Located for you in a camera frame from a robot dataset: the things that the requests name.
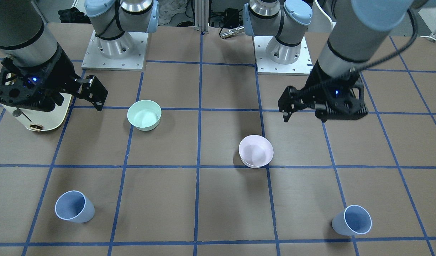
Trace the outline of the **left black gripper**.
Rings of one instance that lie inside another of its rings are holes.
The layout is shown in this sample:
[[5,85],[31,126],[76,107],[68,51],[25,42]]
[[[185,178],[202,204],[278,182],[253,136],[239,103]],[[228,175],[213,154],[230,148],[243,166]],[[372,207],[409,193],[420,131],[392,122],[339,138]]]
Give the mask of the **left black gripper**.
[[314,115],[322,122],[364,118],[368,108],[358,71],[351,68],[333,77],[315,65],[302,89],[289,85],[278,99],[283,121],[287,123],[293,113],[306,108],[314,109]]

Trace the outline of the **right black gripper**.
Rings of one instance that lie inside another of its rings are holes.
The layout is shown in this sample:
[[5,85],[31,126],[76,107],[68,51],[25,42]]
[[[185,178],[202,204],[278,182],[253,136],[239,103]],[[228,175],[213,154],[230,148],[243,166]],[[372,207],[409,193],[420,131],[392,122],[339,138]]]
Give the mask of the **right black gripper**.
[[19,68],[14,57],[5,57],[0,71],[0,104],[50,112],[63,105],[63,94],[88,101],[102,111],[108,90],[95,75],[80,78],[65,53],[56,53],[43,63]]

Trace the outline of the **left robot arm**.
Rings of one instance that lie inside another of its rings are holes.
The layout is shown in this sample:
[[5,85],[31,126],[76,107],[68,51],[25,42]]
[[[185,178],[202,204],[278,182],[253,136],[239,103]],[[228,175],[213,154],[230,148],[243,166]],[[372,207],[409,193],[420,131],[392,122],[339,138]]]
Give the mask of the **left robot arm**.
[[[278,99],[284,122],[299,110],[311,108],[323,123],[327,120],[358,120],[368,114],[360,72],[384,63],[405,51],[417,38],[413,11],[426,0],[333,0],[336,19],[305,86],[288,86]],[[371,57],[408,15],[413,34],[402,48],[370,62]],[[313,17],[312,8],[302,0],[250,0],[243,9],[248,36],[273,36],[282,47],[300,45]]]

